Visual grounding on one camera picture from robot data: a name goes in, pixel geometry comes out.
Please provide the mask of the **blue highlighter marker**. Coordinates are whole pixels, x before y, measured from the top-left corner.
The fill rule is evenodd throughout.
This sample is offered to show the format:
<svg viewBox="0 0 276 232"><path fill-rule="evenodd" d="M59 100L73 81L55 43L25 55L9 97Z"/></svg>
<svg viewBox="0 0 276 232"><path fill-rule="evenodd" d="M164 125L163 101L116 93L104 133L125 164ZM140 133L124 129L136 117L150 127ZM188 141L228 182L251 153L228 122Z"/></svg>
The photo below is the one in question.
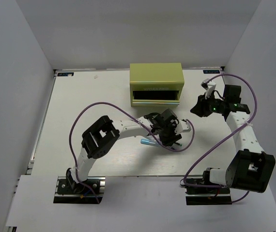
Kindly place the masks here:
<svg viewBox="0 0 276 232"><path fill-rule="evenodd" d="M150 145L150 146L160 146L160 144L155 140L149 140L149 139L141 139L140 143L142 145Z"/></svg>

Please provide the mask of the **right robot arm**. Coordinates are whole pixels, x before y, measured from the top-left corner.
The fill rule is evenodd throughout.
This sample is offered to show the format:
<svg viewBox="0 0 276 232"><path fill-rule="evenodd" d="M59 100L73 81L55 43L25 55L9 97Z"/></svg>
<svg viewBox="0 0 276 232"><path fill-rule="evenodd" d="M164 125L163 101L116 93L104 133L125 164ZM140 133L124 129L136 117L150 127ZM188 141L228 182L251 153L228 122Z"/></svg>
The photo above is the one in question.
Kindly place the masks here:
<svg viewBox="0 0 276 232"><path fill-rule="evenodd" d="M226 85L223 98L217 99L215 86L214 82L202 84L206 91L198 97L191 113L199 117L221 114L233 133L236 155L226 169L207 168L199 184L208 193L220 186L263 193L276 164L275 157L265 153L255 136L249 123L249 107L241 103L241 87Z"/></svg>

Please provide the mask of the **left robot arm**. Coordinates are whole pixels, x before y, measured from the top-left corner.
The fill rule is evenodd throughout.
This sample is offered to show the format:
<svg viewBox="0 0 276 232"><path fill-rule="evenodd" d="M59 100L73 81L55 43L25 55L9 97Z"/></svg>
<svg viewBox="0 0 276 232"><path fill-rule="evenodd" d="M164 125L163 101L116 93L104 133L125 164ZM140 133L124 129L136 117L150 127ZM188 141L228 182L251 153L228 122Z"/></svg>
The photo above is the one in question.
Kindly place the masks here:
<svg viewBox="0 0 276 232"><path fill-rule="evenodd" d="M142 136L159 146L175 150L181 147L178 141L182 139L182 133L189 131L191 128L186 120L179 120L170 109L131 120L113 121L102 116L83 132L75 166L66 172L67 186L73 193L82 192L95 161L105 156L120 139Z"/></svg>

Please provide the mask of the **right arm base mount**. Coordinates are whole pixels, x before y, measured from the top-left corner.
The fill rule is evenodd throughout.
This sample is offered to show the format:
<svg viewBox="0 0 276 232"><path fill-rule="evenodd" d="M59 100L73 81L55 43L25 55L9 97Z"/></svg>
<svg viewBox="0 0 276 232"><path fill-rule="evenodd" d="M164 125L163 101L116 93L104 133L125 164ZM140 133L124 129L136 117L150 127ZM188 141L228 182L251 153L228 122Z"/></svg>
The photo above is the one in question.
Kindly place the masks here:
<svg viewBox="0 0 276 232"><path fill-rule="evenodd" d="M190 187L180 180L180 186L185 188L186 205L231 205L229 188L198 188Z"/></svg>

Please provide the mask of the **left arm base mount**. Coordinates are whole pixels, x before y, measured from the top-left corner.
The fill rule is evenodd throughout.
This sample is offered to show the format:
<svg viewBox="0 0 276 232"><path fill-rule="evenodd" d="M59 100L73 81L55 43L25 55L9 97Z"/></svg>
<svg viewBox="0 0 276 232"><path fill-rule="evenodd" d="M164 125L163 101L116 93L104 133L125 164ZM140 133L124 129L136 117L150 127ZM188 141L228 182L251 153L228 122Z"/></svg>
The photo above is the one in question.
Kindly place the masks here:
<svg viewBox="0 0 276 232"><path fill-rule="evenodd" d="M105 177L89 177L84 183L89 185L95 192L81 184L77 184L77 188L72 190L64 176L58 177L53 203L64 204L98 204L104 196Z"/></svg>

